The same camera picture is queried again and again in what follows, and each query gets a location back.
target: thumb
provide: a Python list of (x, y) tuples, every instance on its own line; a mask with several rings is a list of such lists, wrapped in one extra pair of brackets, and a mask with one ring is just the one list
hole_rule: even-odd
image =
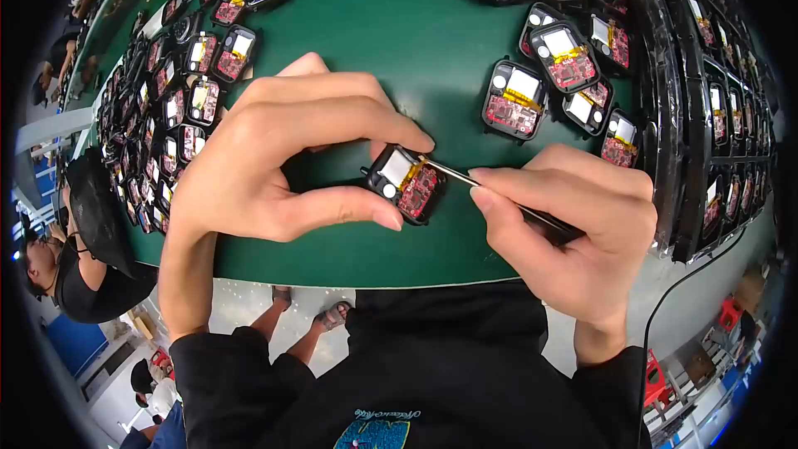
[(488, 244), (519, 274), (545, 273), (563, 256), (524, 221), (518, 205), (509, 198), (484, 187), (471, 188), (471, 198), (488, 225)]
[(395, 231), (402, 226), (402, 216), (395, 206), (371, 191), (348, 185), (288, 197), (278, 203), (277, 211), (284, 225), (281, 237), (288, 240), (325, 225), (345, 222), (371, 221)]

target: white floor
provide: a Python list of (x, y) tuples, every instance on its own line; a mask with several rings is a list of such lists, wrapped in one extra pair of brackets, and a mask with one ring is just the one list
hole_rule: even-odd
[[(722, 259), (700, 274), (685, 281), (674, 290), (654, 318), (650, 332), (650, 347), (654, 354), (663, 358), (673, 353), (680, 345), (694, 336), (713, 319), (720, 309), (723, 298), (736, 287), (740, 275), (752, 262), (758, 261), (773, 244), (774, 236), (772, 203), (748, 227), (742, 240)], [(716, 250), (722, 252), (733, 242)], [(671, 261), (648, 256), (632, 289), (627, 333), (630, 344), (643, 345), (645, 323), (660, 296), (678, 279), (693, 272), (709, 261), (700, 261), (685, 266)], [(157, 289), (145, 305), (153, 308), (157, 315)], [(355, 293), (351, 289), (294, 289), (294, 304), (280, 318), (271, 342), (271, 356), (285, 352), (307, 331), (313, 317), (323, 308), (339, 300), (353, 304)], [(253, 322), (271, 303), (269, 284), (229, 279), (214, 279), (213, 312), (211, 331), (231, 333), (237, 326)], [(566, 375), (572, 375), (575, 356), (572, 347), (574, 320), (552, 309), (548, 309), (549, 339), (544, 356)], [(159, 328), (165, 331), (162, 322)], [(344, 327), (322, 335), (318, 342), (310, 369), (318, 376), (346, 357), (348, 333)]]

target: fingernail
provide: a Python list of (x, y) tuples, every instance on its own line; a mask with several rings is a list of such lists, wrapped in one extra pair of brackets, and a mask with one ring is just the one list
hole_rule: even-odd
[(493, 198), (485, 189), (473, 187), (469, 193), (471, 194), (471, 199), (474, 200), (474, 204), (476, 204), (476, 208), (480, 209), (480, 212), (483, 214), (486, 214), (493, 208)]
[(479, 177), (482, 177), (485, 174), (487, 174), (488, 170), (490, 170), (490, 169), (489, 168), (472, 168), (471, 170), (468, 171), (468, 175), (470, 175), (472, 178), (474, 178), (477, 181), (479, 181), (480, 180)]
[(376, 212), (374, 222), (394, 231), (401, 231), (401, 221), (387, 212)]

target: sandal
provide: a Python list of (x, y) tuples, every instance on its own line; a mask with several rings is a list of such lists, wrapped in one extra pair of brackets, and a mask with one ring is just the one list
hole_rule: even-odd
[(318, 321), (324, 325), (324, 331), (328, 332), (333, 328), (337, 328), (341, 324), (346, 323), (346, 319), (344, 316), (338, 312), (338, 305), (342, 305), (346, 307), (346, 312), (348, 313), (350, 309), (352, 309), (352, 305), (348, 301), (340, 301), (335, 302), (335, 304), (331, 305), (328, 309), (323, 310), (322, 312), (318, 313), (313, 318), (313, 321)]
[(288, 305), (286, 306), (286, 308), (285, 308), (285, 310), (283, 312), (285, 312), (286, 310), (291, 308), (291, 303), (293, 301), (291, 300), (291, 288), (290, 287), (288, 287), (288, 289), (278, 289), (277, 285), (273, 284), (271, 286), (271, 302), (272, 303), (274, 303), (274, 299), (275, 298), (279, 298), (280, 300), (288, 302)]

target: green workbench mat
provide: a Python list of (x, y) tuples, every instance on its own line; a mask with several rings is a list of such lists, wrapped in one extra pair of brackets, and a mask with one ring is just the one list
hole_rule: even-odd
[[(272, 12), (248, 15), (244, 25), (262, 33), (254, 76), (274, 75), (305, 54), (318, 52), (334, 71), (371, 72), (397, 110), (436, 140), (431, 156), (465, 171), (475, 166), (524, 165), (546, 144), (566, 143), (597, 152), (600, 140), (583, 140), (569, 123), (540, 124), (518, 146), (485, 135), (480, 111), (494, 63), (518, 54), (528, 5), (491, 7), (470, 0), (291, 0)], [(189, 12), (197, 8), (192, 2)], [(205, 14), (204, 26), (218, 33)], [(233, 87), (227, 107), (247, 83)], [(631, 110), (631, 84), (614, 80), (615, 100)], [(259, 143), (253, 136), (254, 146)], [(257, 166), (240, 151), (242, 166)], [(284, 167), (294, 190), (360, 177), (370, 163), (367, 143), (334, 146), (293, 158)], [(135, 256), (159, 264), (163, 236), (130, 228)], [(395, 233), (375, 224), (340, 224), (291, 243), (222, 236), (216, 276), (294, 286), (404, 288), (465, 284), (516, 276), (485, 242), (485, 224), (468, 187), (450, 181), (429, 226)]]

